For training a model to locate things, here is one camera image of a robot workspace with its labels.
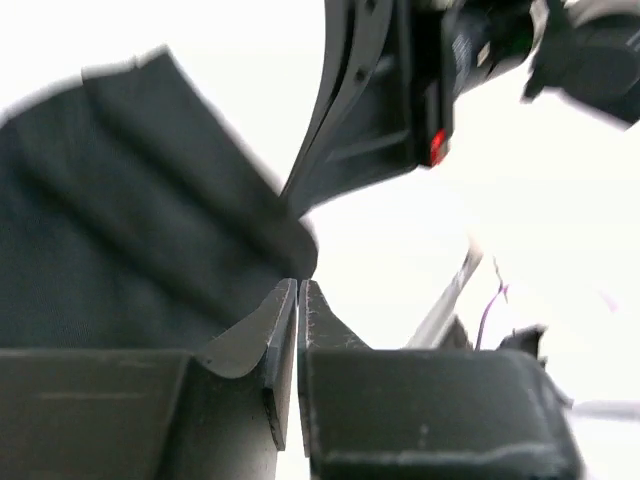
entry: white background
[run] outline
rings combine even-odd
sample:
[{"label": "white background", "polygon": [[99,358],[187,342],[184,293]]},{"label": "white background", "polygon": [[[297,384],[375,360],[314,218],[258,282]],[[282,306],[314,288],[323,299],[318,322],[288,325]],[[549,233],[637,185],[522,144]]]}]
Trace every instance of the white background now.
[{"label": "white background", "polygon": [[[281,188],[319,84],[322,0],[3,2],[0,106],[77,78],[81,67],[163,44]],[[526,74],[521,68],[458,102],[453,152],[438,171],[313,212],[315,278],[365,341],[398,348],[457,268],[472,231],[516,285],[508,318],[551,325],[543,348],[561,385],[579,398],[636,398],[640,136],[552,94],[521,105]],[[460,306],[472,334],[495,288],[488,266],[478,278]],[[607,313],[596,289],[623,312]],[[506,333],[504,318],[498,308],[488,344]],[[291,409],[283,480],[308,476],[296,402]]]}]

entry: folded cloth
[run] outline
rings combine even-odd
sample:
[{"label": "folded cloth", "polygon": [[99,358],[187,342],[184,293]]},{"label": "folded cloth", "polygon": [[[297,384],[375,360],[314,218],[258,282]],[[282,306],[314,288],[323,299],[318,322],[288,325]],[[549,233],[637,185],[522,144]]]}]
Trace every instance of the folded cloth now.
[{"label": "folded cloth", "polygon": [[193,349],[315,270],[164,50],[10,118],[0,180],[2,348]]}]

